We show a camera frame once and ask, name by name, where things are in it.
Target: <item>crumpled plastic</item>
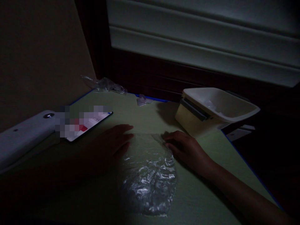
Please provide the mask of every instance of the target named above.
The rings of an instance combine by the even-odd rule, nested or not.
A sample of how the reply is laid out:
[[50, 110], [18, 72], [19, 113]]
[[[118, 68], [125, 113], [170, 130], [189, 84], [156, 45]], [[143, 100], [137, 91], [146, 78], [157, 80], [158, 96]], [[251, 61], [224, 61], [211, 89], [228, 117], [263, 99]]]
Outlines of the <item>crumpled plastic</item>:
[[123, 88], [119, 84], [114, 83], [112, 80], [108, 79], [107, 77], [98, 80], [98, 79], [92, 79], [90, 77], [81, 75], [81, 78], [84, 80], [84, 83], [88, 87], [97, 90], [96, 92], [113, 91], [122, 95], [127, 94], [127, 89]]
[[119, 163], [121, 206], [130, 213], [166, 216], [177, 175], [172, 152], [159, 134], [135, 134]]
[[144, 106], [144, 105], [146, 105], [146, 104], [151, 104], [152, 102], [153, 102], [153, 100], [152, 99], [150, 99], [150, 98], [146, 98], [144, 95], [142, 95], [142, 94], [139, 94], [138, 95], [138, 99], [137, 99], [137, 105], [138, 106]]

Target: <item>table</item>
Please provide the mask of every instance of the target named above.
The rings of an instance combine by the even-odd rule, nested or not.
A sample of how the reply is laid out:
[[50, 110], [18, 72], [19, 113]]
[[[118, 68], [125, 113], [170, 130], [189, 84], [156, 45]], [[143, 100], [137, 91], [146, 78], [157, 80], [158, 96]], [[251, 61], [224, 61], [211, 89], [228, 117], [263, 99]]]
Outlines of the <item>table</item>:
[[[107, 105], [114, 115], [83, 135], [76, 143], [63, 141], [31, 158], [15, 170], [30, 168], [60, 160], [82, 149], [102, 131], [126, 123], [134, 126], [132, 133], [158, 133], [183, 131], [174, 116], [178, 108], [175, 102], [154, 101], [143, 107], [137, 106], [137, 97], [114, 92], [91, 92], [75, 102], [72, 107]], [[38, 151], [53, 141], [50, 136], [33, 151]], [[205, 152], [218, 164], [275, 203], [242, 157], [221, 131], [197, 139]], [[49, 202], [29, 209], [27, 215], [75, 224], [241, 224], [238, 210], [203, 178], [197, 177], [183, 165], [175, 162], [178, 183], [171, 209], [167, 217], [149, 217], [123, 213], [118, 204], [116, 170], [102, 177], [83, 183]]]

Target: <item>blue tape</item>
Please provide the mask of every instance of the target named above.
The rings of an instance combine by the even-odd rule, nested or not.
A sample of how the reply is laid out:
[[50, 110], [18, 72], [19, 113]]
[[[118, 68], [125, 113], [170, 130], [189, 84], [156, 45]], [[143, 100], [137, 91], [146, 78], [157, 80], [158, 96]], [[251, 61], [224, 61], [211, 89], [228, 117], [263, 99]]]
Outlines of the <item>blue tape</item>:
[[78, 98], [77, 100], [75, 100], [74, 102], [72, 102], [70, 105], [73, 105], [75, 102], [77, 102], [78, 100], [82, 99], [82, 98], [83, 98], [84, 96], [86, 96], [88, 93], [84, 94], [83, 96], [81, 96], [80, 98]]
[[[135, 93], [131, 93], [129, 92], [130, 94], [134, 94], [136, 97], [138, 97], [139, 94], [135, 94]], [[153, 97], [149, 97], [149, 96], [145, 96], [146, 98], [149, 98], [149, 99], [152, 99], [152, 100], [155, 100], [155, 101], [158, 101], [158, 102], [169, 102], [168, 100], [165, 100], [165, 99], [160, 99], [160, 98], [153, 98]]]
[[238, 154], [240, 155], [240, 157], [244, 160], [244, 162], [247, 164], [247, 166], [250, 168], [250, 170], [254, 173], [254, 175], [257, 177], [257, 179], [259, 180], [259, 182], [264, 186], [264, 188], [267, 190], [267, 192], [271, 195], [271, 197], [273, 198], [273, 200], [276, 202], [276, 204], [279, 206], [279, 208], [285, 212], [285, 210], [282, 208], [282, 206], [279, 204], [279, 202], [277, 201], [277, 199], [273, 196], [273, 194], [270, 192], [270, 190], [266, 187], [266, 185], [263, 183], [263, 181], [259, 178], [259, 176], [256, 174], [256, 172], [252, 169], [252, 167], [247, 163], [247, 161], [245, 160], [245, 158], [242, 156], [242, 154], [237, 150], [237, 148], [234, 146], [234, 144], [232, 144], [232, 142], [229, 140], [229, 138], [225, 135], [225, 137], [227, 138], [227, 140], [230, 142], [230, 144], [234, 147], [234, 149], [238, 152]]

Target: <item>left hand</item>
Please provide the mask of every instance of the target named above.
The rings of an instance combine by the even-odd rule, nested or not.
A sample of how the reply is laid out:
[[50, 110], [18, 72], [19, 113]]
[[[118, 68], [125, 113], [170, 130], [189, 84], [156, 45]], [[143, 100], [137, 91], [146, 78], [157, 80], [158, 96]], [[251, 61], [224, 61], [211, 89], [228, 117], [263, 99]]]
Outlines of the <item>left hand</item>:
[[131, 129], [133, 126], [128, 124], [114, 126], [100, 134], [84, 151], [80, 152], [79, 157], [86, 163], [90, 175], [104, 173], [119, 161], [129, 148], [128, 141], [134, 136], [124, 134]]

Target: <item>hand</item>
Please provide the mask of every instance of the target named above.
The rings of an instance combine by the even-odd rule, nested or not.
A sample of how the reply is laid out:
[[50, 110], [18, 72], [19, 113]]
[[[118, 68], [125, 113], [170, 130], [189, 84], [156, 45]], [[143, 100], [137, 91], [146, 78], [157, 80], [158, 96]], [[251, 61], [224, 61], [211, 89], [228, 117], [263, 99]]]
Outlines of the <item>hand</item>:
[[167, 141], [165, 145], [172, 150], [173, 154], [178, 156], [193, 171], [203, 177], [206, 177], [212, 171], [215, 162], [204, 152], [193, 137], [181, 131], [175, 131], [164, 139]]
[[122, 124], [106, 130], [95, 138], [80, 153], [80, 159], [87, 163], [89, 173], [101, 174], [117, 163], [128, 150], [133, 134], [124, 134], [133, 126]]

